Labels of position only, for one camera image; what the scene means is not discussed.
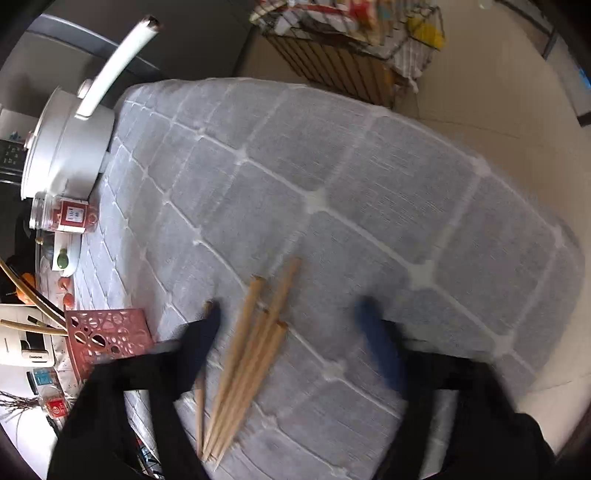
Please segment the red-labelled glass jar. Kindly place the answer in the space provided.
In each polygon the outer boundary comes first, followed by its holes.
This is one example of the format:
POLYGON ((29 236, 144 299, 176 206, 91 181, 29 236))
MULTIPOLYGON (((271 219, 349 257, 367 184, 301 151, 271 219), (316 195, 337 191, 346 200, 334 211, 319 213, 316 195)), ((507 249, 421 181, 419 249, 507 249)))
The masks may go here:
POLYGON ((29 227, 84 234, 95 229, 98 218, 98 210, 87 201, 40 192, 32 201, 29 227))

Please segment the pink perforated utensil holder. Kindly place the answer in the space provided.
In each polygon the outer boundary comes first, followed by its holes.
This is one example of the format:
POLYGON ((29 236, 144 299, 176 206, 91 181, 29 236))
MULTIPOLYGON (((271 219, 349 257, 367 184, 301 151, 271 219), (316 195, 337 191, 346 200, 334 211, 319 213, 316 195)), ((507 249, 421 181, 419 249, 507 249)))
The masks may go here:
POLYGON ((98 363, 141 355, 154 342, 142 309, 68 310, 67 348, 76 380, 98 363))

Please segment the grey quilted table mat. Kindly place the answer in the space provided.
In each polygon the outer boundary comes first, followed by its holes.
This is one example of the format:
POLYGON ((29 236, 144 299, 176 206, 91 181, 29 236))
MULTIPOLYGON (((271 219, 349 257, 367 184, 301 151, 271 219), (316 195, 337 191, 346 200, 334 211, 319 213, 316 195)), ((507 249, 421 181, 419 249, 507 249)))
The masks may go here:
POLYGON ((247 79, 137 85, 115 111, 81 307, 138 307, 164 340, 221 300, 214 399, 250 278, 273 288, 301 258, 286 341, 216 479, 370 477, 404 404, 353 321, 363 294, 420 346, 492 361, 514 398, 566 327, 585 270, 572 234, 416 122, 247 79))

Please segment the white electric cooking pot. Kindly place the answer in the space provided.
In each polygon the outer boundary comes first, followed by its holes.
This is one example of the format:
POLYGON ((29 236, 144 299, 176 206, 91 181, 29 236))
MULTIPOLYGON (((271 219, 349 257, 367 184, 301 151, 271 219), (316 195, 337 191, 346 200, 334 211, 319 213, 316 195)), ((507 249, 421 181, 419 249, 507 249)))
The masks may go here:
POLYGON ((22 199, 40 193, 80 200, 89 197, 115 122, 114 111, 100 102, 125 67, 160 30, 161 23, 155 17, 144 17, 95 78, 85 80, 75 94, 61 88, 53 91, 25 141, 22 199))

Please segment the wooden chopstick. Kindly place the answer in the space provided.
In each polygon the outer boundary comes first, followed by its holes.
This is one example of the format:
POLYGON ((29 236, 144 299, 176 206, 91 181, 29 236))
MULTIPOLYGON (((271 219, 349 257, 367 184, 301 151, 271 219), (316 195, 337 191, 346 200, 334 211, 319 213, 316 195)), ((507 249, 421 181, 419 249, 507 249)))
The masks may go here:
POLYGON ((245 384, 249 381, 249 376, 252 375, 253 369, 256 367, 257 350, 259 350, 259 340, 263 337, 266 330, 266 325, 269 323, 267 318, 269 311, 263 309, 259 312, 256 321, 243 338, 242 352, 238 355, 238 362, 231 370, 231 376, 225 385, 221 397, 221 405, 219 405, 217 414, 211 416, 211 434, 206 439, 204 460, 209 458, 219 458, 219 444, 222 442, 230 421, 235 416, 235 404, 243 396, 245 384))
MULTIPOLYGON (((277 286, 276 293, 274 293, 273 298, 271 298, 270 306, 263 308, 269 311, 269 317, 267 318, 269 323, 266 325, 266 330, 263 333, 263 337, 260 337, 259 348, 260 344, 263 343, 263 340, 269 340, 270 331, 273 329, 273 324, 276 323, 276 321, 281 321, 281 312, 283 312, 283 308, 287 305, 288 295, 290 295, 290 289, 294 284, 294 280, 296 279, 296 275, 300 269, 300 266, 301 259, 297 257, 294 257, 289 262, 287 262, 287 272, 284 274, 283 280, 280 281, 279 286, 277 286)), ((252 327, 252 324, 254 321, 256 321, 257 316, 259 316, 259 312, 263 310, 257 306, 257 302, 256 310, 252 314, 252 323, 250 324, 250 327, 252 327)))
POLYGON ((202 450, 201 455, 203 461, 207 461, 211 454, 213 434, 218 425, 218 418, 221 416, 221 408, 228 396, 236 368, 238 368, 239 361, 245 351, 246 340, 247 336, 249 336, 250 324, 252 323, 252 314, 256 310, 256 302, 259 299, 259 294, 262 292, 265 282, 266 280, 258 275, 253 275, 250 278, 249 289, 246 292, 242 304, 242 311, 240 311, 238 320, 235 323, 235 334, 232 336, 231 342, 226 349, 221 381, 218 384, 218 390, 211 412, 211 422, 209 422, 207 431, 205 432, 204 450, 202 450))
POLYGON ((247 411, 249 411, 250 403, 259 392, 270 366, 273 365, 277 352, 280 350, 280 345, 283 343, 284 337, 286 337, 287 329, 286 322, 276 321, 270 331, 269 340, 263 340, 263 343, 260 344, 260 353, 256 361, 249 364, 249 371, 245 373, 242 384, 238 387, 238 399, 231 404, 221 436, 214 444, 215 467, 221 464, 225 452, 235 439, 235 435, 238 433, 247 411))

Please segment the beige air fryer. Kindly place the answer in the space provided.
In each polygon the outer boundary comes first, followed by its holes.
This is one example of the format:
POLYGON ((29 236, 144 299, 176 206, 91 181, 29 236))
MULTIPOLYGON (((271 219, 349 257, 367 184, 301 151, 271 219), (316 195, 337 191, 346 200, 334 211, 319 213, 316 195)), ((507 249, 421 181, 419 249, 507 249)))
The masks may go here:
MULTIPOLYGON (((2 304, 1 319, 25 327, 47 324, 46 317, 37 308, 16 304, 2 304)), ((52 337, 47 334, 1 325, 0 350, 2 366, 41 368, 55 365, 52 337)))

